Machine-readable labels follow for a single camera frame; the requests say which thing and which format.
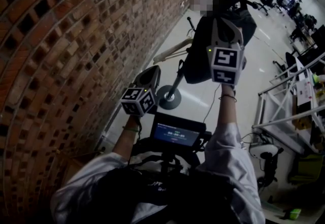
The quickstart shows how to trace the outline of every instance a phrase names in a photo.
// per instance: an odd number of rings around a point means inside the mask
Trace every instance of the brick wall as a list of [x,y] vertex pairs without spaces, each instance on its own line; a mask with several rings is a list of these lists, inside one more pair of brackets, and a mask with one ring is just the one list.
[[183,1],[0,0],[0,215],[48,202]]

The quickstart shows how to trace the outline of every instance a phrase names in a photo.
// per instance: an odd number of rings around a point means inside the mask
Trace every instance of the computer monitor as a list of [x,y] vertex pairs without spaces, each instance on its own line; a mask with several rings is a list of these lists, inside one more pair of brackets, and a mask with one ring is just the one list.
[[199,134],[197,131],[158,123],[153,137],[174,144],[193,146]]
[[206,125],[202,122],[157,112],[150,137],[171,150],[191,150],[198,148],[202,139],[207,139]]
[[318,28],[316,32],[312,34],[311,37],[314,40],[315,44],[318,46],[318,48],[325,49],[325,42],[324,42],[325,26],[324,25]]

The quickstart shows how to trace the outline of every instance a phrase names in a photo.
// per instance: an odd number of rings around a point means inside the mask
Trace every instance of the small display screen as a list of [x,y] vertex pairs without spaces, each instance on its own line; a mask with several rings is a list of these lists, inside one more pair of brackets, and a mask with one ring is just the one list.
[[199,134],[199,132],[158,123],[154,138],[175,144],[192,146]]

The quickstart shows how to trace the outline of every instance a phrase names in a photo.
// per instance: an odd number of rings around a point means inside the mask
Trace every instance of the white floor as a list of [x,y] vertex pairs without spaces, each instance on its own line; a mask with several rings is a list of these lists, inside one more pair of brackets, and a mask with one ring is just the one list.
[[[287,14],[282,16],[278,10],[271,9],[269,16],[266,16],[263,11],[254,10],[249,7],[249,10],[257,23],[257,29],[254,37],[250,40],[245,48],[245,56],[247,65],[242,72],[239,84],[236,86],[237,102],[237,121],[239,130],[242,136],[251,133],[251,126],[254,124],[258,95],[261,90],[269,87],[269,80],[278,74],[277,68],[272,61],[276,60],[280,64],[284,63],[285,53],[292,52],[289,44],[288,35],[293,31],[295,24]],[[187,31],[190,29],[186,18],[190,16],[193,24],[196,26],[200,20],[198,13],[188,10],[180,19],[172,32],[169,34],[165,42],[162,44],[158,53],[161,53],[170,47],[178,44],[186,38]],[[185,56],[169,59],[158,65],[161,68],[160,86],[172,85],[178,69],[180,59],[185,59]],[[213,94],[219,84],[213,83],[211,80],[200,84],[187,84],[185,79],[179,85],[179,90],[182,94],[182,101],[179,107],[174,110],[164,110],[159,107],[158,111],[171,114],[178,117],[183,117],[195,121],[203,121],[208,113],[209,107],[213,101]],[[215,102],[205,123],[207,130],[214,132],[218,119],[219,99],[221,88],[216,93]],[[125,125],[128,116],[121,109],[110,129],[105,134],[103,145],[106,145],[109,151],[112,145],[117,141],[122,126]],[[153,115],[146,114],[141,123],[143,126],[142,137],[148,137],[153,123]],[[246,142],[250,142],[250,137],[245,138]],[[294,153],[285,148],[285,152],[280,154],[276,177],[278,182],[272,183],[266,188],[261,198],[268,199],[269,195],[279,195],[283,190],[294,188],[286,182],[288,171],[291,169]],[[200,160],[204,160],[204,154],[199,154]],[[256,169],[256,176],[263,176],[264,173],[260,170],[259,161],[252,159]]]

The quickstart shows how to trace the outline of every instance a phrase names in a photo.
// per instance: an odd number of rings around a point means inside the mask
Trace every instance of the wrist strap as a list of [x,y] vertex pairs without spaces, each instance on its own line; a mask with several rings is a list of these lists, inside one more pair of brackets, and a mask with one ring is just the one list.
[[137,130],[137,129],[129,129],[128,127],[124,127],[124,126],[123,126],[123,129],[124,129],[124,130],[127,130],[127,131],[136,132],[136,133],[139,132],[139,130]]
[[235,100],[235,102],[237,102],[237,99],[236,99],[235,97],[230,96],[230,95],[228,95],[228,94],[223,94],[223,95],[219,98],[219,100],[221,100],[223,97],[229,97],[229,98],[232,98],[232,99]]

